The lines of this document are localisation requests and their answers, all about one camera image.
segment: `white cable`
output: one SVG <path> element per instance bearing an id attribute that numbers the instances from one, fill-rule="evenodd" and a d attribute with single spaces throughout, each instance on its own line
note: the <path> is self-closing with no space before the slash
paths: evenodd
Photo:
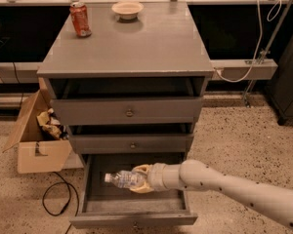
<path id="1" fill-rule="evenodd" d="M 249 69 L 247 70 L 246 74 L 242 78 L 240 78 L 238 80 L 230 80 L 230 79 L 225 78 L 224 76 L 222 76 L 222 74 L 221 74 L 221 72 L 219 70 L 220 68 L 214 67 L 215 70 L 216 70 L 216 73 L 218 74 L 218 76 L 224 81 L 231 82 L 231 83 L 236 83 L 236 82 L 243 81 L 249 75 L 249 73 L 251 72 L 251 70 L 253 68 L 253 65 L 254 65 L 255 59 L 256 59 L 256 55 L 257 55 L 257 52 L 258 52 L 258 49 L 260 47 L 260 43 L 261 43 L 262 37 L 263 37 L 263 26 L 262 26 L 260 1 L 256 0 L 256 3 L 257 3 L 257 11 L 258 11 L 258 22 L 259 22 L 259 25 L 260 25 L 260 38 L 258 39 L 258 42 L 257 42 L 257 46 L 256 46 L 254 56 L 253 56 L 253 59 L 252 59 L 252 63 L 250 65 Z"/>
<path id="2" fill-rule="evenodd" d="M 274 16 L 270 19 L 271 17 L 271 13 L 274 9 L 274 7 L 279 4 L 279 8 L 277 9 L 277 12 L 274 14 Z M 267 14 L 267 21 L 272 21 L 275 19 L 275 17 L 279 14 L 280 10 L 281 10 L 281 7 L 282 7 L 282 0 L 278 0 L 272 7 L 272 9 L 270 10 L 270 12 Z"/>

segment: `can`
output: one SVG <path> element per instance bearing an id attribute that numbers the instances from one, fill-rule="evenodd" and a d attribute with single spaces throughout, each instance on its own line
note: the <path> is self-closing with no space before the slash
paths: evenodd
<path id="1" fill-rule="evenodd" d="M 75 2 L 69 8 L 72 23 L 76 34 L 80 37 L 91 35 L 91 30 L 88 24 L 87 7 L 82 2 Z"/>

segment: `bowl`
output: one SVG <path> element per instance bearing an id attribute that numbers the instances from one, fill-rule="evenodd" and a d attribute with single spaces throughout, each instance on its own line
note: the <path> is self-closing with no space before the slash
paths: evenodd
<path id="1" fill-rule="evenodd" d="M 135 19 L 143 8 L 144 5 L 139 2 L 118 2 L 111 7 L 123 20 Z"/>

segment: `plastic bottle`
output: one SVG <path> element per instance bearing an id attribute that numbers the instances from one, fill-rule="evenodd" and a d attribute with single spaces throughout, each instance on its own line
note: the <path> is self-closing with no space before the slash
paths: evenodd
<path id="1" fill-rule="evenodd" d="M 136 189 L 144 185 L 146 180 L 145 175 L 130 171 L 105 174 L 105 182 L 113 183 L 119 188 Z"/>

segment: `cabinet top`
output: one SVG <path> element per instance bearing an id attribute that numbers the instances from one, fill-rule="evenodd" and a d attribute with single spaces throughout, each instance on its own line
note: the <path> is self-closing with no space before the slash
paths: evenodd
<path id="1" fill-rule="evenodd" d="M 212 76 L 213 69 L 187 3 L 144 3 L 138 18 L 120 20 L 112 4 L 88 4 L 92 35 L 78 38 L 68 17 L 39 63 L 47 78 Z"/>

